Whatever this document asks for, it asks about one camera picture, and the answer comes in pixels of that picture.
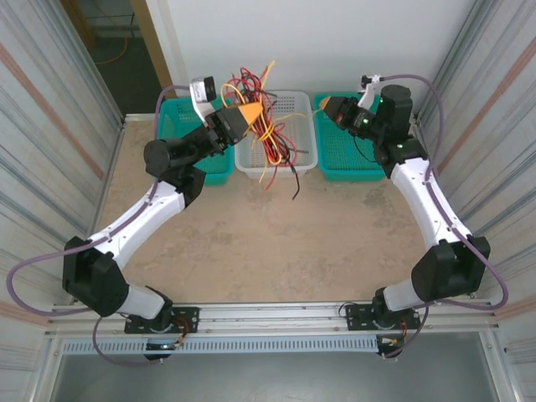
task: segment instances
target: bundle of wires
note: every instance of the bundle of wires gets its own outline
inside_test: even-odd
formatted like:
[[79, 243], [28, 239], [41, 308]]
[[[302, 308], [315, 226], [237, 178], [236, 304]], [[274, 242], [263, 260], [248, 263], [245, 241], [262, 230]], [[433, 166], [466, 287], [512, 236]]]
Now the bundle of wires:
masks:
[[295, 169], [299, 151], [296, 149], [294, 142], [283, 133], [285, 123], [277, 123], [277, 121], [287, 116], [274, 119], [274, 105], [277, 102], [277, 95], [266, 92], [264, 89], [268, 74], [274, 64], [275, 62], [272, 61], [260, 77], [254, 75], [245, 67], [240, 68], [240, 76], [233, 75], [226, 84], [222, 85], [220, 94], [224, 107], [251, 102], [260, 102], [262, 104], [263, 111], [260, 117], [248, 131], [255, 135], [252, 145], [255, 145], [255, 141], [259, 141], [266, 154], [265, 170], [260, 176], [259, 183], [262, 182], [268, 166], [274, 167], [274, 173], [265, 190], [268, 190], [274, 183], [278, 168], [290, 168], [296, 176], [297, 191], [292, 197], [292, 199], [295, 199], [300, 193], [300, 178]]

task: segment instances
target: red wire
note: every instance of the red wire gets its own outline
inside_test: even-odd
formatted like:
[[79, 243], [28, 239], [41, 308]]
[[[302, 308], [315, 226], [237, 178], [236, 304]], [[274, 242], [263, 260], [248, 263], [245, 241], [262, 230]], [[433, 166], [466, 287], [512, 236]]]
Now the red wire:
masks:
[[[261, 102], [263, 105], [263, 117], [265, 120], [265, 123], [268, 127], [271, 126], [273, 116], [274, 116], [274, 102], [272, 98], [266, 94], [262, 90], [262, 80], [266, 75], [266, 72], [268, 71], [268, 67], [266, 67], [260, 75], [260, 77], [256, 77], [253, 75], [248, 69], [245, 67], [240, 68], [240, 77], [232, 75], [232, 78], [228, 81], [229, 84], [235, 86], [236, 88], [239, 88], [240, 85], [243, 86], [246, 92], [243, 92], [242, 95], [246, 97], [246, 102], [252, 102], [252, 101], [258, 101]], [[234, 98], [231, 97], [234, 94], [234, 91], [232, 88], [225, 87], [224, 92], [224, 99], [223, 101], [226, 103], [228, 99], [231, 99], [232, 103], [240, 103], [240, 99], [238, 99], [238, 96], [234, 94]], [[277, 140], [275, 138], [275, 141], [271, 141], [268, 138], [262, 141], [262, 146], [264, 148], [266, 157], [270, 161], [277, 161], [279, 160], [279, 156], [281, 156], [281, 163], [280, 165], [282, 167], [290, 167], [291, 165], [294, 165], [297, 160], [297, 152], [296, 152], [296, 145], [293, 141], [290, 140], [287, 136], [285, 136], [281, 131], [284, 129], [285, 124], [284, 123], [278, 123], [273, 127], [273, 137], [279, 137], [280, 140]], [[257, 121], [252, 126], [253, 132], [258, 136], [262, 137], [265, 133], [265, 127], [261, 123], [260, 119], [257, 119]], [[282, 146], [281, 141], [285, 141], [287, 144], [287, 147]], [[290, 149], [294, 151], [294, 155], [291, 160], [291, 154]], [[270, 182], [266, 186], [265, 190], [268, 190], [271, 185], [274, 183], [277, 175], [277, 168], [279, 165], [276, 165], [274, 168], [274, 174], [271, 177]]]

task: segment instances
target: orange stripe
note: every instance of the orange stripe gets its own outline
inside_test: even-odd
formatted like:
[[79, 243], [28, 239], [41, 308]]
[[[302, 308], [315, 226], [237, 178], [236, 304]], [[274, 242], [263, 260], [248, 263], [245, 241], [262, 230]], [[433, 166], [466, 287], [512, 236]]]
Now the orange stripe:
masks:
[[536, 312], [536, 295], [508, 304], [496, 311], [495, 316], [499, 321], [502, 321], [520, 316], [527, 312]]
[[73, 133], [65, 125], [61, 117], [54, 110], [54, 108], [48, 103], [44, 96], [39, 92], [35, 87], [32, 81], [28, 76], [23, 72], [15, 59], [11, 56], [3, 44], [0, 44], [0, 59], [4, 65], [11, 71], [11, 74], [17, 79], [17, 81], [24, 87], [24, 89], [32, 96], [35, 103], [41, 108], [45, 115], [54, 123], [59, 132], [67, 139], [69, 144], [78, 152], [78, 154], [84, 159], [84, 162], [88, 164], [91, 170], [95, 175], [102, 179], [104, 173], [97, 163], [91, 158], [90, 154], [81, 146], [81, 144], [76, 140]]
[[449, 151], [449, 153], [446, 154], [445, 159], [441, 161], [441, 163], [437, 167], [437, 171], [439, 173], [445, 170], [446, 165], [451, 161], [454, 155], [456, 155], [456, 153], [460, 150], [460, 148], [467, 141], [469, 136], [477, 129], [478, 125], [482, 122], [482, 120], [490, 111], [490, 109], [492, 109], [493, 105], [495, 105], [498, 99], [504, 94], [504, 92], [506, 92], [506, 90], [516, 80], [516, 78], [518, 78], [518, 75], [521, 74], [521, 72], [525, 69], [525, 67], [530, 62], [530, 60], [534, 57], [535, 54], [536, 54], [536, 37], [534, 37], [534, 39], [530, 42], [527, 48], [521, 53], [521, 55], [518, 57], [516, 62], [512, 65], [510, 70], [506, 73], [501, 83], [495, 89], [495, 92], [493, 92], [492, 96], [487, 100], [486, 104], [477, 113], [477, 115], [473, 117], [471, 123], [469, 123], [469, 126], [467, 126], [467, 128], [464, 130], [460, 138], [456, 140], [456, 142], [454, 143], [454, 146]]
[[6, 303], [5, 301], [0, 301], [0, 317], [9, 317], [13, 320], [28, 322], [42, 327], [46, 327], [49, 323], [47, 317], [36, 316], [31, 312], [27, 312], [26, 310], [13, 304]]

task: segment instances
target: black bracket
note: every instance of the black bracket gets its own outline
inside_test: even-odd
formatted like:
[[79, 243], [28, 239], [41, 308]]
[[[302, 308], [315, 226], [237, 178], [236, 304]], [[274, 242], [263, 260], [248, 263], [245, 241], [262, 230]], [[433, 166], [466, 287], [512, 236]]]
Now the black bracket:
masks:
[[171, 320], [169, 325], [162, 331], [151, 328], [152, 321], [145, 320], [139, 316], [128, 316], [125, 324], [125, 333], [146, 334], [146, 333], [184, 333], [184, 321], [188, 323], [187, 333], [196, 333], [199, 325], [199, 307], [173, 307], [171, 310]]
[[346, 324], [349, 331], [401, 331], [402, 322], [407, 325], [407, 329], [417, 329], [420, 326], [419, 313], [414, 310], [403, 310], [393, 312], [396, 319], [388, 327], [382, 327], [376, 319], [372, 304], [351, 304], [345, 306]]

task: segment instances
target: yellow wire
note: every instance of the yellow wire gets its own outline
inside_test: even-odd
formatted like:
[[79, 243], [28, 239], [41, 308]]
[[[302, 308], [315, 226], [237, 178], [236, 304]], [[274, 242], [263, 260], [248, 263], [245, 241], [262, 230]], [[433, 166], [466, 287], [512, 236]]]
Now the yellow wire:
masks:
[[[322, 111], [322, 109], [316, 109], [312, 114], [311, 116], [315, 116], [319, 111]], [[300, 117], [309, 117], [309, 115], [305, 115], [303, 113], [291, 113], [290, 115], [285, 115], [283, 117], [277, 117], [276, 119], [274, 119], [273, 121], [281, 121], [281, 120], [285, 120], [286, 118], [288, 117], [291, 117], [291, 116], [300, 116]]]
[[262, 174], [260, 175], [259, 184], [260, 184], [260, 182], [262, 182], [262, 179], [264, 178], [264, 176], [266, 174], [266, 169], [267, 168], [268, 168], [268, 161], [266, 160], [265, 161], [265, 168], [262, 170]]
[[226, 82], [225, 84], [221, 85], [221, 88], [219, 89], [219, 96], [221, 96], [221, 100], [222, 100], [222, 102], [224, 102], [224, 107], [229, 107], [229, 105], [227, 105], [227, 102], [225, 101], [225, 98], [224, 98], [224, 88], [225, 87], [229, 87], [231, 90], [236, 92], [236, 95], [238, 95], [238, 97], [240, 99], [240, 102], [242, 102], [242, 105], [245, 103], [245, 99], [242, 96], [242, 94], [240, 93], [240, 90], [238, 88], [236, 88], [234, 85], [229, 84], [229, 83]]
[[272, 60], [271, 63], [268, 64], [268, 67], [266, 68], [265, 76], [262, 78], [262, 82], [260, 83], [260, 88], [261, 88], [261, 89], [264, 89], [264, 88], [265, 88], [266, 79], [268, 78], [268, 74], [270, 73], [271, 68], [272, 68], [274, 65], [276, 65], [276, 61], [275, 61], [275, 60]]
[[[268, 79], [268, 75], [270, 74], [270, 71], [271, 71], [272, 67], [275, 64], [276, 64], [276, 62], [274, 60], [272, 60], [272, 62], [266, 68], [266, 72], [264, 73], [264, 76], [262, 78], [262, 82], [260, 83], [261, 88], [264, 88], [266, 80]], [[240, 90], [236, 86], [234, 86], [232, 84], [229, 84], [229, 83], [225, 83], [219, 89], [219, 95], [221, 96], [221, 99], [222, 99], [222, 101], [224, 103], [224, 107], [229, 107], [229, 105], [227, 105], [227, 102], [225, 101], [225, 98], [224, 98], [224, 88], [225, 87], [228, 87], [231, 90], [233, 90], [236, 93], [236, 95], [238, 96], [238, 98], [239, 98], [239, 100], [240, 100], [240, 102], [242, 104], [247, 103], [245, 101], [245, 98], [242, 96], [242, 93], [240, 92]], [[268, 126], [268, 124], [266, 123], [266, 119], [264, 117], [264, 113], [260, 114], [260, 124], [261, 124], [261, 128], [263, 129], [263, 133], [261, 135], [259, 135], [259, 133], [256, 133], [258, 138], [253, 138], [253, 141], [251, 143], [251, 148], [253, 149], [253, 147], [255, 146], [255, 141], [262, 141], [263, 142], [263, 141], [268, 140], [268, 141], [270, 141], [272, 143], [274, 148], [277, 149], [276, 141], [275, 141], [275, 139], [274, 139], [274, 137], [272, 135], [274, 130], [275, 130], [275, 126], [273, 124], [271, 124], [271, 123]], [[271, 158], [268, 155], [266, 155], [265, 168], [264, 168], [264, 170], [262, 172], [262, 175], [260, 176], [259, 183], [262, 181], [263, 177], [265, 176], [266, 169], [268, 168], [268, 162], [270, 163], [270, 165], [279, 165], [282, 160], [283, 160], [283, 156], [281, 155], [281, 153], [279, 153], [277, 161], [271, 160]]]

